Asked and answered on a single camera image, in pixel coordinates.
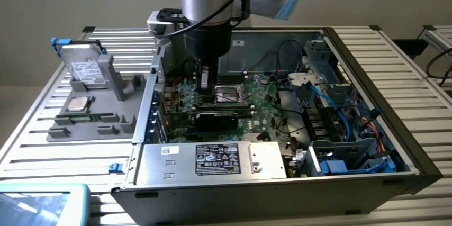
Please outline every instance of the white wall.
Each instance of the white wall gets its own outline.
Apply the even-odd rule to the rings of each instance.
[[[0,85],[44,85],[59,64],[50,38],[76,37],[86,25],[144,27],[152,10],[180,0],[0,0]],[[254,25],[379,24],[415,37],[423,24],[452,24],[451,0],[302,0],[287,22]]]

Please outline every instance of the hard disk drive label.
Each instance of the hard disk drive label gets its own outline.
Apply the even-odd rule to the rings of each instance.
[[[79,79],[87,85],[104,84],[106,80],[102,75],[99,65],[96,62],[72,63],[74,70],[79,75]]]
[[[199,176],[240,174],[239,145],[196,145],[196,174]]]

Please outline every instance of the metal panel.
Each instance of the metal panel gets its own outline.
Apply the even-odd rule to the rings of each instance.
[[[336,32],[343,39],[346,38],[344,43],[352,52],[386,52],[386,56],[394,55],[387,51],[395,52],[396,57],[383,57],[372,53],[371,56],[376,57],[358,57],[358,60],[371,78],[382,76],[395,78],[376,80],[375,84],[383,95],[388,96],[388,102],[399,116],[408,120],[406,124],[447,178],[418,195],[396,197],[370,215],[248,222],[242,225],[451,225],[452,120],[435,118],[435,114],[439,114],[442,119],[451,116],[444,99],[430,88],[431,85],[414,74],[412,67],[407,65],[395,46],[376,31],[368,27],[355,26],[338,27]],[[147,29],[96,29],[90,38],[100,39],[108,49],[124,50],[114,53],[115,66],[123,75],[134,72],[148,73],[148,63],[152,62],[155,53],[151,49],[155,48],[154,37],[147,33]],[[398,77],[404,76],[402,72],[410,75],[408,77],[416,75],[418,78],[400,80]],[[128,160],[130,150],[126,146],[132,141],[128,139],[82,141],[71,142],[70,146],[66,143],[50,144],[46,141],[47,134],[43,133],[43,128],[48,125],[47,118],[55,116],[66,101],[71,91],[70,87],[64,87],[67,84],[67,72],[60,67],[0,151],[0,177],[8,182],[87,183],[92,192],[90,225],[135,225],[115,199],[107,194],[108,185],[120,183],[124,175],[108,175],[104,172],[110,163]],[[51,155],[54,160],[39,155],[40,153]]]

